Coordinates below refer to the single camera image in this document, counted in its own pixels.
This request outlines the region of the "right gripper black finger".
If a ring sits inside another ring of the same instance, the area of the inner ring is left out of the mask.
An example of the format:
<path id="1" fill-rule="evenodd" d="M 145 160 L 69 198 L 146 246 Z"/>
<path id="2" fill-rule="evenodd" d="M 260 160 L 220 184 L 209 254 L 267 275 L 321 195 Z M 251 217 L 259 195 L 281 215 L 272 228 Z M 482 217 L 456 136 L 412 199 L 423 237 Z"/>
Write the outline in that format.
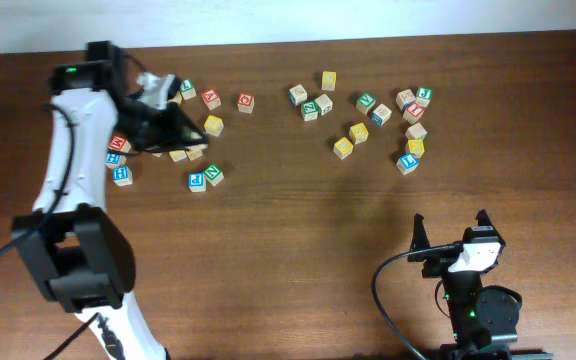
<path id="1" fill-rule="evenodd" d="M 475 219 L 477 220 L 477 225 L 479 227 L 493 227 L 493 223 L 485 209 L 479 210 Z"/>
<path id="2" fill-rule="evenodd" d="M 423 221 L 424 217 L 421 214 L 417 213 L 414 216 L 413 236 L 409 249 L 410 252 L 413 252 L 413 255 L 409 256 L 410 262 L 423 262 L 425 260 L 425 256 L 421 253 L 421 251 L 430 248 L 430 242 L 428 240 Z"/>

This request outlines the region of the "yellow S block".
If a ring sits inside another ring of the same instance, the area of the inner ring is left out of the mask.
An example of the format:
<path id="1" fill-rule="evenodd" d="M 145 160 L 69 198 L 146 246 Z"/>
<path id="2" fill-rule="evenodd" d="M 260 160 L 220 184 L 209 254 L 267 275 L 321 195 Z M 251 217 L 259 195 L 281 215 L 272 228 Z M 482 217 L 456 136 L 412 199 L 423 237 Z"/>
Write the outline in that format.
<path id="1" fill-rule="evenodd" d="M 209 115 L 204 122 L 205 132 L 214 137 L 219 137 L 224 129 L 224 122 L 221 118 Z"/>
<path id="2" fill-rule="evenodd" d="M 349 136 L 354 145 L 365 142 L 369 137 L 367 127 L 363 122 L 352 125 L 349 128 Z"/>

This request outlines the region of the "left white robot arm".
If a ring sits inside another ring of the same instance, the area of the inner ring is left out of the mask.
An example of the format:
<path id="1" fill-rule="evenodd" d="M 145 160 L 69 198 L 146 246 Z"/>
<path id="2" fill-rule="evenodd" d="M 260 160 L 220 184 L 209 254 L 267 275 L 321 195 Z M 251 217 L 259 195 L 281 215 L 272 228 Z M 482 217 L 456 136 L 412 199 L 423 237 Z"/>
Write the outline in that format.
<path id="1" fill-rule="evenodd" d="M 130 93 L 128 57 L 90 42 L 83 62 L 55 67 L 45 179 L 11 236 L 41 295 L 82 319 L 109 358 L 166 359 L 137 303 L 132 247 L 107 214 L 106 158 L 115 133 L 136 153 L 205 149 L 208 137 L 174 103 L 176 75 L 143 73 Z"/>

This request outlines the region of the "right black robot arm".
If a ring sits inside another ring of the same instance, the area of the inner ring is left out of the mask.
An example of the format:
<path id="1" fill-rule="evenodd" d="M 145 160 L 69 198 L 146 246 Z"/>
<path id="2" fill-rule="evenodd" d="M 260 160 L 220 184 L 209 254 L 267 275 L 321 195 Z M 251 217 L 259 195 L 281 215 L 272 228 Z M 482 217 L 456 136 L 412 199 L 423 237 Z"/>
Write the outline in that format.
<path id="1" fill-rule="evenodd" d="M 485 286 L 482 276 L 498 265 L 506 242 L 485 210 L 477 224 L 465 229 L 460 241 L 443 247 L 430 244 L 424 217 L 414 216 L 408 257 L 423 264 L 422 276 L 438 278 L 444 290 L 454 343 L 440 347 L 442 359 L 552 359 L 543 350 L 513 351 L 523 299 L 499 285 Z"/>

